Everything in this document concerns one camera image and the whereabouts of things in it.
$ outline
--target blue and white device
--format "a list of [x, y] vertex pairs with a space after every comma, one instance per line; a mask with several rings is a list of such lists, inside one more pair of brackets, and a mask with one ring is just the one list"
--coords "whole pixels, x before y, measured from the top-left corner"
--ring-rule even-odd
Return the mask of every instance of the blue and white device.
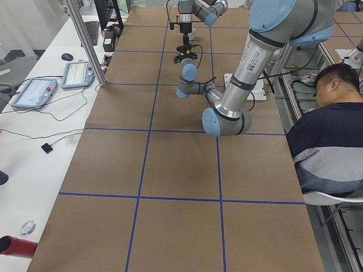
[[66, 64], [62, 89], [83, 88], [91, 85], [95, 78], [95, 73], [88, 61], [70, 62]]
[[12, 106], [23, 109], [40, 109], [47, 103], [56, 88], [55, 79], [32, 78]]

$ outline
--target white table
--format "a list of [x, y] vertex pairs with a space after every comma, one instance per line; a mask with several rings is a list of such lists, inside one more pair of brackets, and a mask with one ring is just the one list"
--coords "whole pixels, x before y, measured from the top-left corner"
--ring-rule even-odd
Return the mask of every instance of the white table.
[[[97, 16], [83, 16], [85, 22], [97, 19]], [[103, 38], [100, 34], [98, 45], [94, 47], [100, 63], [105, 54], [102, 43]], [[86, 52], [81, 47], [71, 19], [65, 23], [28, 78], [63, 75], [67, 63], [61, 59], [63, 53], [72, 54], [74, 61], [87, 60]], [[49, 102], [82, 90], [63, 90], [60, 83], [61, 80], [58, 80], [58, 87]], [[84, 91], [87, 104], [65, 121], [58, 122], [50, 115], [38, 112], [23, 114], [12, 112], [0, 114], [0, 129], [32, 137], [83, 129], [97, 96], [95, 90], [98, 88], [98, 81], [95, 79]], [[79, 93], [46, 105], [41, 111], [53, 113], [61, 119], [84, 102], [85, 99]], [[7, 106], [3, 112], [9, 111], [12, 109]], [[4, 235], [19, 237], [23, 223], [33, 220], [36, 223], [35, 231], [23, 238], [36, 242], [40, 240], [77, 144], [69, 146], [66, 139], [63, 139], [53, 146], [54, 150], [49, 154], [46, 154], [40, 146], [44, 143], [51, 144], [65, 135], [67, 134], [34, 140], [5, 131], [0, 133], [0, 169], [9, 175], [8, 182], [0, 186], [0, 237]], [[26, 271], [30, 262], [31, 260], [26, 258], [0, 255], [0, 272]]]

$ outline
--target ear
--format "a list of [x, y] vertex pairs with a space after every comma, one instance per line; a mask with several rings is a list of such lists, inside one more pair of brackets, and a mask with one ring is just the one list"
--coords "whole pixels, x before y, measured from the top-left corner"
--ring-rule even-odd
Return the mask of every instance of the ear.
[[335, 91], [338, 88], [338, 85], [339, 85], [338, 78], [333, 78], [332, 81], [330, 82], [330, 87], [332, 91]]

